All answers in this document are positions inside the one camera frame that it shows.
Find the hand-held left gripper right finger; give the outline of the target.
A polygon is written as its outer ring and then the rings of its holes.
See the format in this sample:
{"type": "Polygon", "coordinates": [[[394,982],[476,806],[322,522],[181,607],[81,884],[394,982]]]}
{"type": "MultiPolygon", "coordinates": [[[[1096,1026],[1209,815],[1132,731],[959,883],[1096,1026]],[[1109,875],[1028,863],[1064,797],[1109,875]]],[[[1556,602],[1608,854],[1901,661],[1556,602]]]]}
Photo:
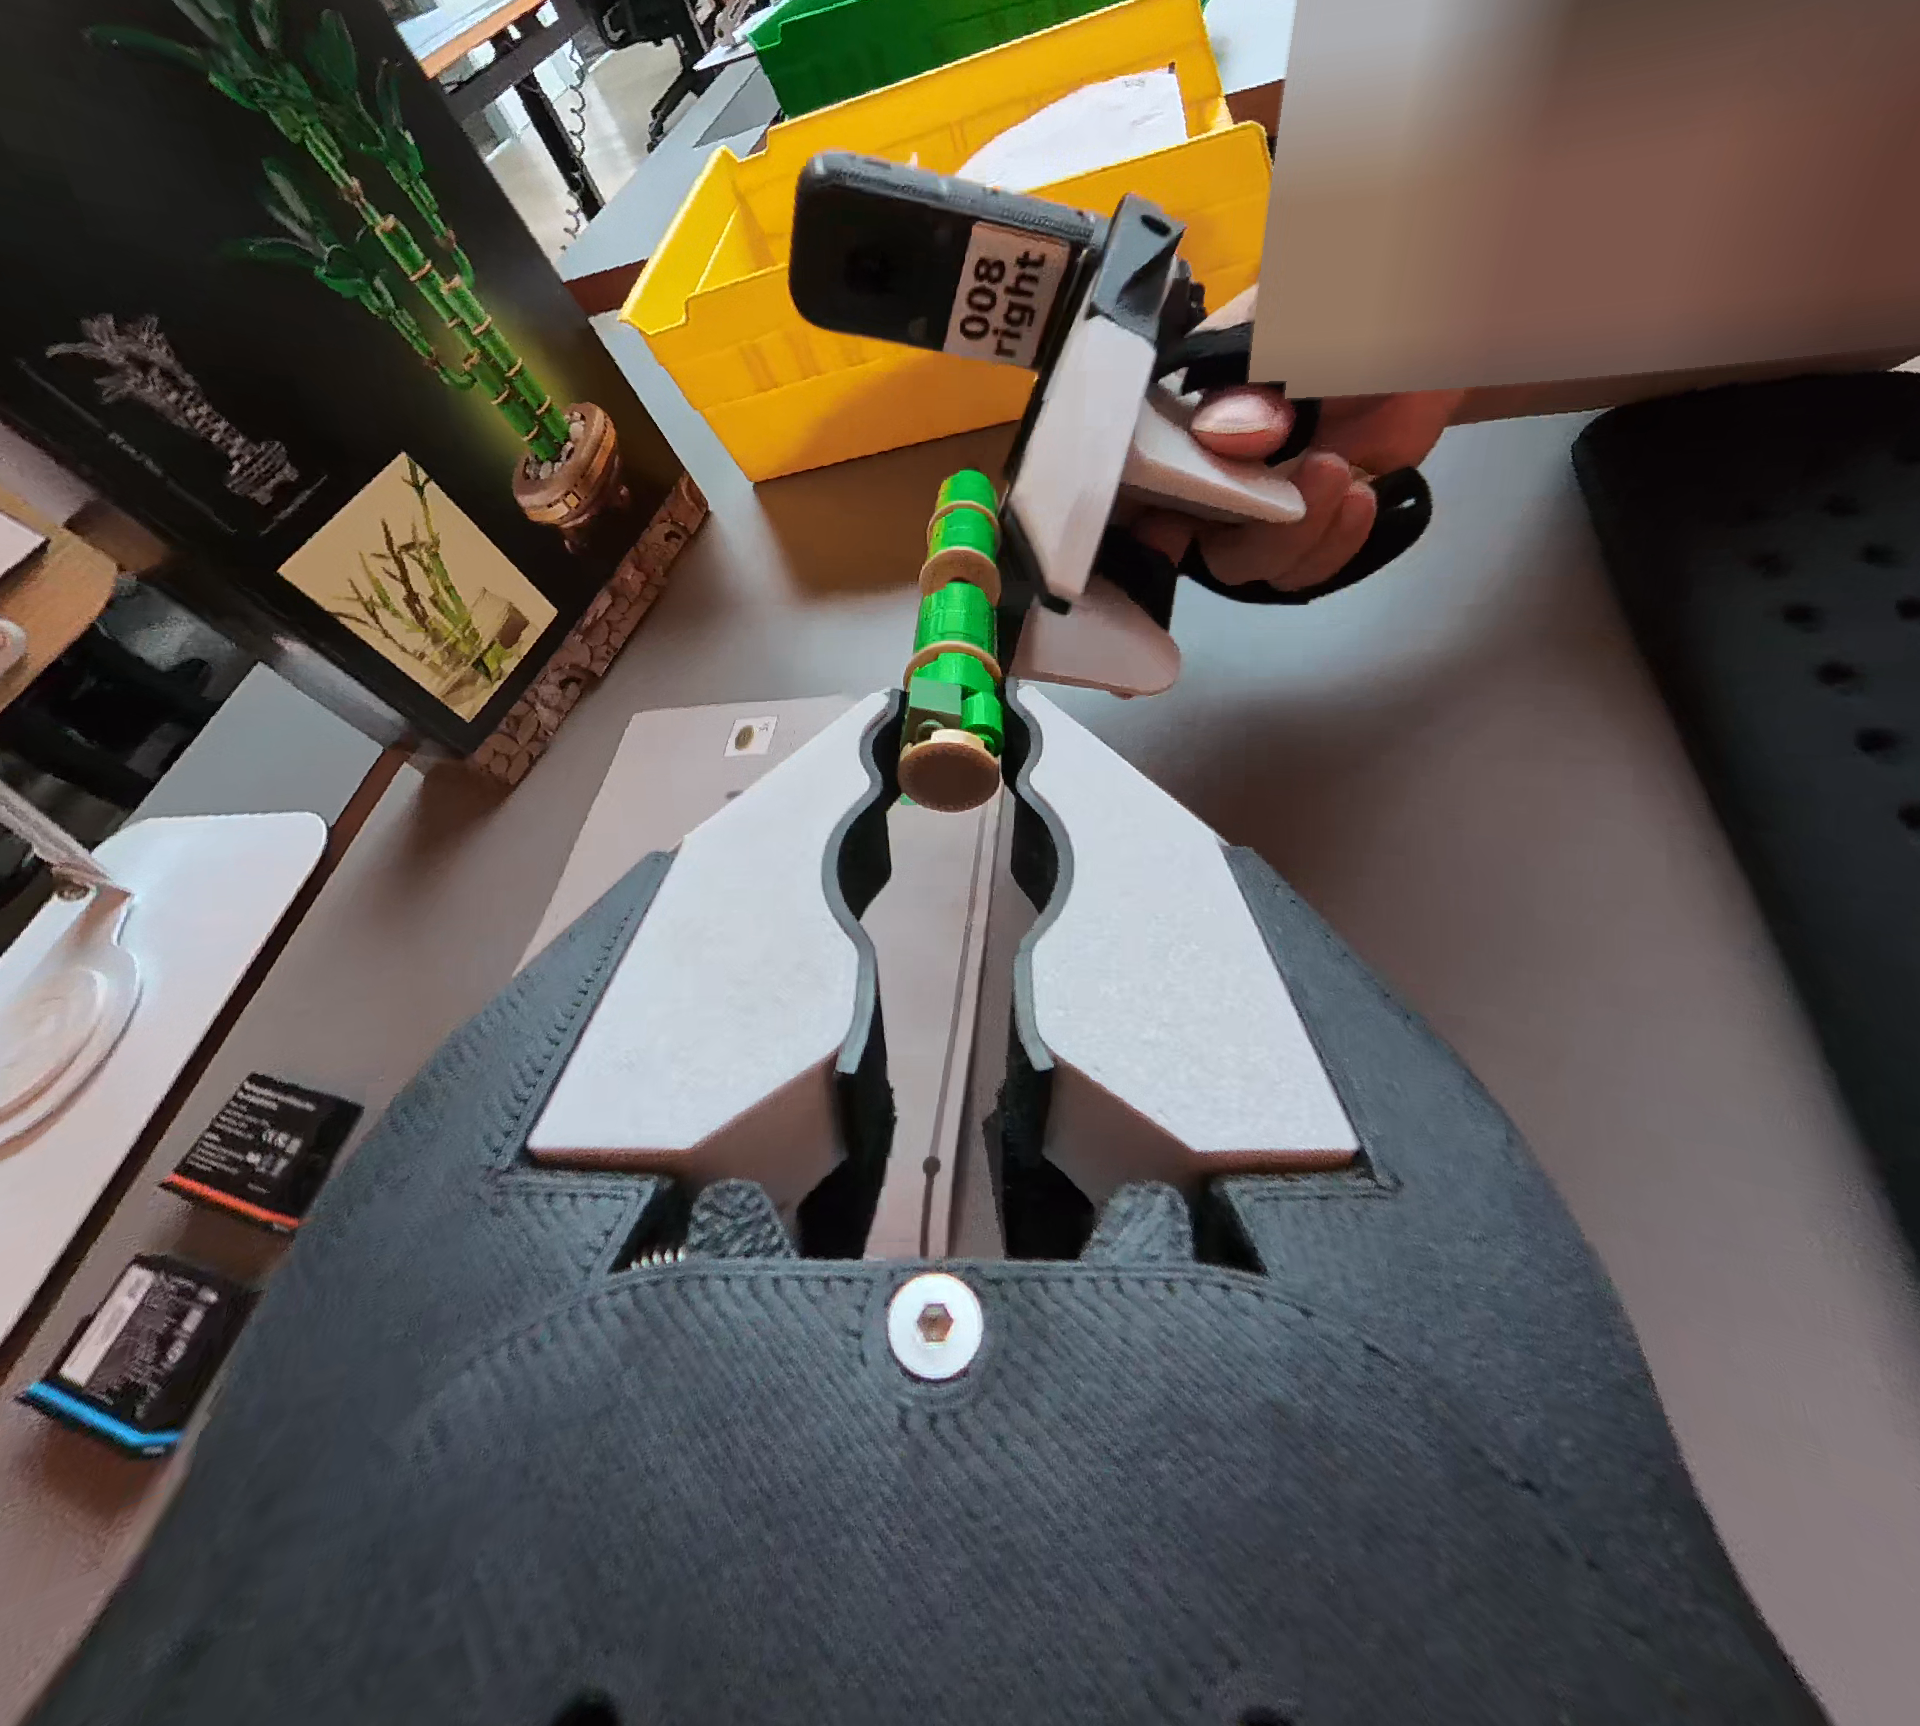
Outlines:
{"type": "Polygon", "coordinates": [[[1009,706],[1009,1060],[993,1114],[1012,1253],[1081,1253],[1109,1196],[1362,1163],[1234,854],[1045,690],[1009,706]]]}

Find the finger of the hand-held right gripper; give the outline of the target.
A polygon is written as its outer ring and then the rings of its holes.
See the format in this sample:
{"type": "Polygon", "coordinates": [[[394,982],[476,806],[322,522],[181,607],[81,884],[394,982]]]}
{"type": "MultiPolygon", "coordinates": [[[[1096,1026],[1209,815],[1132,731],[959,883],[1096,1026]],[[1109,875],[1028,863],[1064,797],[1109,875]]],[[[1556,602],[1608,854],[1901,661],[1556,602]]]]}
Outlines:
{"type": "Polygon", "coordinates": [[[1021,623],[1021,681],[1142,700],[1170,690],[1181,673],[1174,635],[1103,574],[1091,574],[1067,610],[1034,603],[1021,623]]]}
{"type": "Polygon", "coordinates": [[[1076,603],[1116,505],[1155,345],[1108,314],[1081,314],[1021,423],[1007,517],[1040,603],[1076,603]]]}

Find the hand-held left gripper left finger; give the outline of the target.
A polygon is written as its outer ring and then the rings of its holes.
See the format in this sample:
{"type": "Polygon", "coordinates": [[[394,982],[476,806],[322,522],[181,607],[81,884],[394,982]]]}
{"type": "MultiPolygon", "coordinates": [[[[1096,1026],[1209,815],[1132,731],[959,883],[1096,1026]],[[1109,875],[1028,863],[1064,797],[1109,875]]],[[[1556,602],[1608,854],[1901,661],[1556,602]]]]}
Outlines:
{"type": "Polygon", "coordinates": [[[547,1168],[759,1186],[807,1253],[862,1253],[896,1135],[877,961],[897,696],[636,715],[535,961],[638,908],[528,1134],[547,1168]]]}

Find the green toy bamboo stalk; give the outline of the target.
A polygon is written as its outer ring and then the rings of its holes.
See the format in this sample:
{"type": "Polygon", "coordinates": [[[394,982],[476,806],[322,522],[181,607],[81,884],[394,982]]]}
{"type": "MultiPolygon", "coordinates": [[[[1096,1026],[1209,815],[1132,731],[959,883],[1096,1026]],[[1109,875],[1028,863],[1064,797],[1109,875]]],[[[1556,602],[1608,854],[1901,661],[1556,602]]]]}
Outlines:
{"type": "Polygon", "coordinates": [[[952,473],[926,525],[901,721],[901,795],[933,813],[974,811],[1000,787],[998,551],[993,482],[976,467],[952,473]]]}

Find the person's right hand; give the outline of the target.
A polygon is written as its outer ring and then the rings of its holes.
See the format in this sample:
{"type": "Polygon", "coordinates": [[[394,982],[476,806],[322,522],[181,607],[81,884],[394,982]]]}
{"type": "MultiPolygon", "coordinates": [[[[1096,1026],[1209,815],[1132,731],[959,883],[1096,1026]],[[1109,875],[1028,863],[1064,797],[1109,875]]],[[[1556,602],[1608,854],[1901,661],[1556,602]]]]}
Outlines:
{"type": "Polygon", "coordinates": [[[1342,573],[1366,545],[1380,502],[1374,483],[1422,465],[1468,400],[1466,390],[1337,397],[1319,413],[1313,444],[1295,451],[1302,409],[1268,386],[1224,387],[1201,397],[1190,418],[1196,444],[1214,456],[1289,464],[1303,515],[1286,524],[1201,524],[1160,519],[1158,536],[1177,562],[1188,558],[1229,585],[1302,591],[1342,573]]]}

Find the yellow storage bin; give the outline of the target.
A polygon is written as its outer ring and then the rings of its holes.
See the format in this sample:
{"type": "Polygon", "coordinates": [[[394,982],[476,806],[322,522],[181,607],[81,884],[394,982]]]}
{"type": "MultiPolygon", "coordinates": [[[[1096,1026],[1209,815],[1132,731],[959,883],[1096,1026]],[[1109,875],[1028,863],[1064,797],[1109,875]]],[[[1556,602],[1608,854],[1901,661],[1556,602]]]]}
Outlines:
{"type": "Polygon", "coordinates": [[[775,125],[754,156],[710,153],[620,317],[751,482],[1015,421],[1030,372],[802,320],[787,290],[799,172],[854,151],[956,176],[1071,92],[1156,69],[1178,81],[1185,137],[1126,161],[1071,151],[1038,193],[1100,217],[1127,193],[1162,208],[1217,309],[1260,271],[1266,129],[1233,118],[1201,0],[1127,0],[775,125]]]}

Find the white paper sheet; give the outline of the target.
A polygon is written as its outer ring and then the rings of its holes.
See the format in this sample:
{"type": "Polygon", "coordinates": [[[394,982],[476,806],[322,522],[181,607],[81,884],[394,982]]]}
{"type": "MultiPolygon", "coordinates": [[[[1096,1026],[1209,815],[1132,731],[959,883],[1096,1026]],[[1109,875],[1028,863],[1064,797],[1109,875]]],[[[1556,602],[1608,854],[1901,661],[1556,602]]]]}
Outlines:
{"type": "Polygon", "coordinates": [[[1188,140],[1174,65],[1108,78],[1040,107],[976,149],[959,179],[1040,193],[1071,176],[1160,153],[1188,140]]]}

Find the wooden office table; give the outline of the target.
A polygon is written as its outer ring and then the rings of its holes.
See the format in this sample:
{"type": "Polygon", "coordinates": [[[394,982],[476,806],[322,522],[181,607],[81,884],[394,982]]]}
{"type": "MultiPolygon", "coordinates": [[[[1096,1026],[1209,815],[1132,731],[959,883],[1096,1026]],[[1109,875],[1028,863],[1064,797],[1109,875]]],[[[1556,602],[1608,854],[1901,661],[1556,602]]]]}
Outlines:
{"type": "Polygon", "coordinates": [[[577,212],[591,220],[606,208],[583,142],[572,134],[540,69],[591,30],[581,0],[482,0],[466,11],[432,9],[400,23],[400,34],[450,107],[469,125],[515,93],[577,212]]]}

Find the black battery orange edge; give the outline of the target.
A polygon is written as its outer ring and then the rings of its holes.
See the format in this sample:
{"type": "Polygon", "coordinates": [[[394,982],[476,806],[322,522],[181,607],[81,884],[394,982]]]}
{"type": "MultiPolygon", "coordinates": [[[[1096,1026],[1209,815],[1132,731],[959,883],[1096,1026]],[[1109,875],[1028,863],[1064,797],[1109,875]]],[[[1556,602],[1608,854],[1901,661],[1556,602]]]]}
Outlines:
{"type": "Polygon", "coordinates": [[[295,1236],[364,1114],[339,1093],[251,1072],[159,1186],[261,1231],[295,1236]]]}

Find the black toy set box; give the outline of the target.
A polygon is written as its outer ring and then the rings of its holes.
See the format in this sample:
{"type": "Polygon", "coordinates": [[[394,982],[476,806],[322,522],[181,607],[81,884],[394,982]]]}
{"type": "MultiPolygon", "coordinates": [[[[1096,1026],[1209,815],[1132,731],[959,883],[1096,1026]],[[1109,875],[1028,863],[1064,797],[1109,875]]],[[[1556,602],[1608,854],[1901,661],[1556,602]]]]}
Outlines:
{"type": "Polygon", "coordinates": [[[5,425],[384,743],[521,785],[707,498],[376,0],[5,0],[5,425]]]}

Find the black perforated mat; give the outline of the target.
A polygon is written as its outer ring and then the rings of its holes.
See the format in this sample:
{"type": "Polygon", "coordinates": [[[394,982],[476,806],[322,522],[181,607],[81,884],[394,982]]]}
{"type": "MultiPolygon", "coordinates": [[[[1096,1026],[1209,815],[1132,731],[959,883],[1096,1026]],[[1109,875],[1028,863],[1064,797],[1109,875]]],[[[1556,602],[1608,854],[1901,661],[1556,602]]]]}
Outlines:
{"type": "Polygon", "coordinates": [[[1573,446],[1628,629],[1807,994],[1915,1014],[1918,386],[1673,394],[1573,446]]]}

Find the black battery blue edge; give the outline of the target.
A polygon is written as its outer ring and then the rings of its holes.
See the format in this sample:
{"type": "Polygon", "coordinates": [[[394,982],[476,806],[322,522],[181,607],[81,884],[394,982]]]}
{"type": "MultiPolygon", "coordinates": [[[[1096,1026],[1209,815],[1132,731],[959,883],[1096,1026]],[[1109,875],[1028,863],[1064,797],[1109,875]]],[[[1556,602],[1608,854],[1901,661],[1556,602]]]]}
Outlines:
{"type": "Polygon", "coordinates": [[[243,1280],[138,1253],[15,1402],[124,1457],[167,1459],[257,1300],[243,1280]]]}

